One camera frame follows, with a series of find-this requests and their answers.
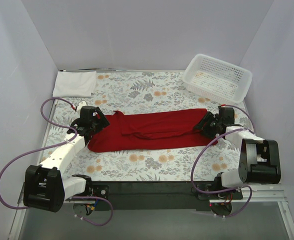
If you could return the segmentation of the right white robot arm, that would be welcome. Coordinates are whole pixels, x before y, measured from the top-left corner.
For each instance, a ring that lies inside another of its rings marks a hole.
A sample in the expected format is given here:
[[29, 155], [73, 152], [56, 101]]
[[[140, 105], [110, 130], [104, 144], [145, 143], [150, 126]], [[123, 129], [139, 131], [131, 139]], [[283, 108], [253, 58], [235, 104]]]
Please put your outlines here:
[[240, 150], [237, 169], [219, 173], [208, 187], [193, 185], [196, 191], [214, 194], [219, 199], [249, 184], [278, 184], [281, 180], [278, 143], [258, 137], [253, 130], [236, 124], [235, 109], [234, 105], [222, 104], [217, 114], [208, 111], [194, 126], [202, 136], [211, 139], [205, 150], [219, 139], [229, 141]]

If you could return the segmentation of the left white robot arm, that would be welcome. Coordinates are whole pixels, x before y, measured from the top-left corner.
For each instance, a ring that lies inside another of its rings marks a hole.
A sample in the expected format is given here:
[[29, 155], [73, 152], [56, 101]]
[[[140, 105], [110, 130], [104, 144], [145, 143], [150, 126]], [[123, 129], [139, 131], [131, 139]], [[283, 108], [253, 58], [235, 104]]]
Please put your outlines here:
[[77, 106], [76, 112], [79, 117], [68, 128], [63, 145], [39, 165], [30, 165], [26, 169], [23, 192], [26, 207], [56, 213], [67, 199], [79, 196], [88, 200], [93, 196], [89, 176], [76, 174], [63, 179], [63, 173], [93, 135], [110, 123], [99, 107], [88, 106], [84, 102]]

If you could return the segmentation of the red t-shirt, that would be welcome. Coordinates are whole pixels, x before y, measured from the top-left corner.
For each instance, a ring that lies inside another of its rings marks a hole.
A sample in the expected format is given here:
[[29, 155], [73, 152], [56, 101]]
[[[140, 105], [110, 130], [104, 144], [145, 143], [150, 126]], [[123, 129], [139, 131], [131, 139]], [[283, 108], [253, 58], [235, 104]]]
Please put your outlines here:
[[117, 110], [106, 116], [109, 126], [93, 135], [87, 148], [105, 153], [206, 146], [212, 139], [194, 128], [206, 113], [204, 108], [130, 115]]

